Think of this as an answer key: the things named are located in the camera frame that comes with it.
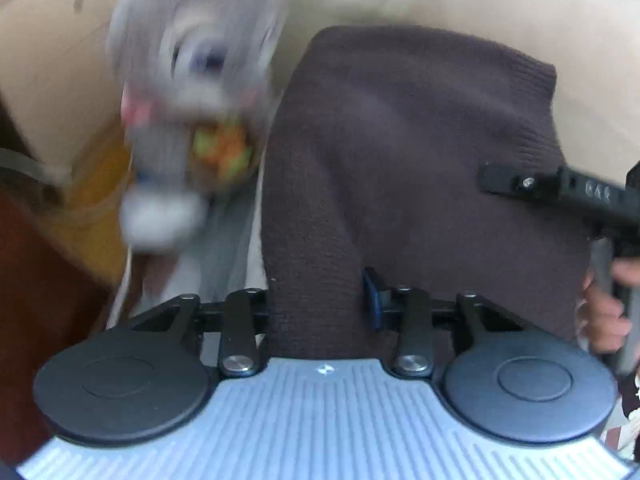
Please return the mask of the person's right hand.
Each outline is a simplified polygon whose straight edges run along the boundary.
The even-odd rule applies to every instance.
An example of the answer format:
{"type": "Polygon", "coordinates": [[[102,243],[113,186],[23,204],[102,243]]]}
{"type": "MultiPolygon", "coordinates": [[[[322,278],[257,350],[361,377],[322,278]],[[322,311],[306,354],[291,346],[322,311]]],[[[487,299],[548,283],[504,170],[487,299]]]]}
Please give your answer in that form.
{"type": "Polygon", "coordinates": [[[577,311],[578,336],[592,353],[610,354],[623,347],[632,329],[620,300],[600,289],[593,270],[582,284],[582,302],[577,311]]]}

